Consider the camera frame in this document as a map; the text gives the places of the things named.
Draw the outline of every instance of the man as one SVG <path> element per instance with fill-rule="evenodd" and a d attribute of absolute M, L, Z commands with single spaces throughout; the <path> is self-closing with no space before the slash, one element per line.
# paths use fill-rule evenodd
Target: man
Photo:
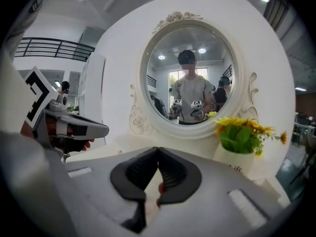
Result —
<path fill-rule="evenodd" d="M 58 89 L 59 94 L 68 94 L 70 84 L 67 81 L 63 81 Z"/>
<path fill-rule="evenodd" d="M 167 118 L 165 107 L 164 107 L 164 104 L 163 104 L 162 100 L 156 98 L 153 95 L 151 95 L 150 98 L 155 102 L 155 107 L 161 113 L 161 115 L 163 115 L 164 117 Z"/>
<path fill-rule="evenodd" d="M 224 80 L 219 80 L 218 82 L 218 88 L 214 93 L 215 101 L 217 104 L 216 111 L 219 112 L 219 110 L 225 105 L 227 101 L 227 95 L 224 89 Z"/>
<path fill-rule="evenodd" d="M 224 90 L 226 92 L 226 95 L 229 97 L 231 95 L 231 87 L 232 87 L 232 82 L 229 80 L 228 77 L 222 76 L 221 81 L 223 82 Z"/>
<path fill-rule="evenodd" d="M 216 106 L 211 93 L 214 87 L 204 77 L 196 74 L 197 60 L 192 51 L 184 50 L 181 52 L 178 61 L 186 74 L 175 82 L 171 92 L 175 99 L 182 99 L 182 113 L 180 114 L 179 124 L 193 125 L 201 123 L 204 121 L 203 118 L 191 116 L 191 104 L 193 101 L 201 100 L 205 114 L 214 111 Z"/>

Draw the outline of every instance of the white device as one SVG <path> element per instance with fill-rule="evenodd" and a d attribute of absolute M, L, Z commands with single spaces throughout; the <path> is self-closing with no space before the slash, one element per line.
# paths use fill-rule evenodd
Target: white device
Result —
<path fill-rule="evenodd" d="M 25 82 L 36 96 L 26 122 L 32 128 L 35 139 L 46 149 L 54 150 L 62 157 L 69 152 L 81 151 L 88 140 L 108 135 L 106 125 L 68 113 L 67 95 L 59 94 L 37 67 L 28 73 Z M 47 119 L 56 122 L 55 135 L 48 134 Z"/>
<path fill-rule="evenodd" d="M 178 117 L 178 116 L 180 116 L 181 111 L 182 111 L 182 100 L 175 99 L 173 101 L 172 106 L 170 107 L 170 113 L 171 113 L 171 115 Z"/>
<path fill-rule="evenodd" d="M 191 104 L 191 108 L 192 108 L 192 112 L 191 112 L 192 117 L 198 117 L 200 119 L 204 118 L 204 109 L 203 109 L 203 104 L 201 100 L 193 101 Z"/>

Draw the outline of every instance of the mirror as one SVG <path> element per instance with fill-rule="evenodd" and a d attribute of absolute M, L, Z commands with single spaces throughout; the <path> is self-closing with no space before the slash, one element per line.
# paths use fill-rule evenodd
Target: mirror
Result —
<path fill-rule="evenodd" d="M 164 36 L 150 55 L 147 90 L 161 117 L 174 124 L 199 124 L 225 108 L 234 85 L 234 65 L 223 40 L 202 26 Z"/>

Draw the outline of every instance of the flower pot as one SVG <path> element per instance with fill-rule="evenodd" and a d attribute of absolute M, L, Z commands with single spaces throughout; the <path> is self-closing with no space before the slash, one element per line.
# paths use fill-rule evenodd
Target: flower pot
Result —
<path fill-rule="evenodd" d="M 255 154 L 238 154 L 226 150 L 219 143 L 213 160 L 229 165 L 231 168 L 247 176 L 253 163 Z"/>

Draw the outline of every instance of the window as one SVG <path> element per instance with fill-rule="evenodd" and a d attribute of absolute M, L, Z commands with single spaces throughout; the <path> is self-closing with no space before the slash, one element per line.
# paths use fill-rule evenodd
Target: window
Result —
<path fill-rule="evenodd" d="M 203 76 L 206 80 L 208 80 L 208 70 L 207 68 L 196 69 L 196 73 L 199 76 Z M 169 72 L 169 88 L 173 88 L 176 80 L 181 79 L 185 76 L 183 70 Z M 174 101 L 174 97 L 171 96 L 171 90 L 169 90 L 169 109 Z"/>

